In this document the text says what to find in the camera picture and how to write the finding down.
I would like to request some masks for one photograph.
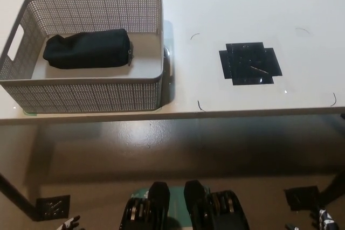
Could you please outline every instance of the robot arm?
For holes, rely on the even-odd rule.
[[[79,223],[78,223],[79,219],[80,219],[79,215],[74,218],[70,218],[66,222],[64,222],[61,226],[59,226],[57,230],[73,230],[79,226]]]

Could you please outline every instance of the table leg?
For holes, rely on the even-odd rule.
[[[31,220],[41,220],[36,207],[34,207],[2,174],[0,174],[0,191]]]
[[[39,198],[33,206],[2,174],[0,174],[0,192],[32,221],[68,218],[70,213],[69,195]]]

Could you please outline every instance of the black tape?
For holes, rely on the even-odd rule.
[[[231,78],[233,85],[272,84],[273,76],[282,76],[274,49],[263,43],[227,44],[219,56],[224,78]]]

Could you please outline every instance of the black square marker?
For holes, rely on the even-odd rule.
[[[270,77],[263,43],[227,44],[232,78]]]
[[[222,63],[224,78],[229,79],[231,78],[231,70],[229,64],[229,58],[227,56],[227,51],[219,51],[220,61]]]
[[[227,44],[219,55],[224,78],[234,85],[271,84],[273,76],[282,75],[274,50],[263,43]]]
[[[70,195],[36,200],[36,209],[42,221],[68,218],[70,213]]]

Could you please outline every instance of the basket handle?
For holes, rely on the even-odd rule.
[[[22,42],[24,36],[24,29],[19,24],[16,30],[15,35],[11,39],[11,44],[7,50],[7,57],[11,59],[11,61],[14,61],[20,46],[20,43]]]
[[[26,10],[26,8],[27,8],[28,3],[29,3],[29,0],[25,0],[25,1],[24,1],[22,7],[21,7],[20,10],[19,10],[19,14],[18,14],[18,16],[17,16],[17,18],[16,18],[16,20],[15,20],[15,23],[13,24],[12,30],[11,30],[11,32],[10,32],[10,35],[9,35],[9,37],[8,37],[6,43],[5,43],[4,49],[3,49],[2,53],[1,53],[1,56],[0,56],[0,69],[2,68],[2,66],[3,66],[3,64],[4,64],[4,62],[5,62],[6,60],[7,60],[8,62],[10,62],[10,63],[13,63],[13,61],[14,61],[14,59],[15,59],[15,55],[16,55],[18,49],[16,49],[15,46],[14,46],[13,49],[14,49],[14,51],[15,51],[15,54],[12,55],[12,53],[10,53],[12,57],[9,56],[9,50],[10,50],[10,48],[11,48],[11,46],[12,46],[13,40],[14,40],[15,37],[18,35],[18,34],[17,34],[17,31],[18,31],[18,30],[21,30],[21,31],[24,32],[23,27],[22,27],[21,24],[20,24],[20,21],[22,20],[22,17],[23,17],[23,15],[24,15],[24,12],[25,12],[25,10]],[[16,40],[16,42],[15,42],[16,45],[17,45],[17,42],[20,43],[22,37],[23,37],[23,35],[22,35],[21,37],[19,37],[20,40],[15,39],[15,40]]]

